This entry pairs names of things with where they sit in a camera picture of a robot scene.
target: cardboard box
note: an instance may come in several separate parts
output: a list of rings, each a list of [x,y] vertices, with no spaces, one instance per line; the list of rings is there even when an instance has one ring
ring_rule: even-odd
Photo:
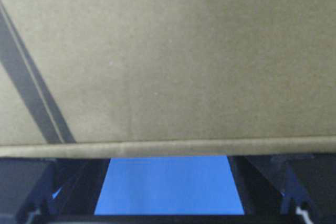
[[[0,156],[336,150],[335,0],[2,3]]]

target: blue surface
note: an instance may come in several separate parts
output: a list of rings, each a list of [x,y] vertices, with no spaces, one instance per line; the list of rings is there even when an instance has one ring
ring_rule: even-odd
[[[114,158],[96,214],[243,214],[243,209],[226,156]]]

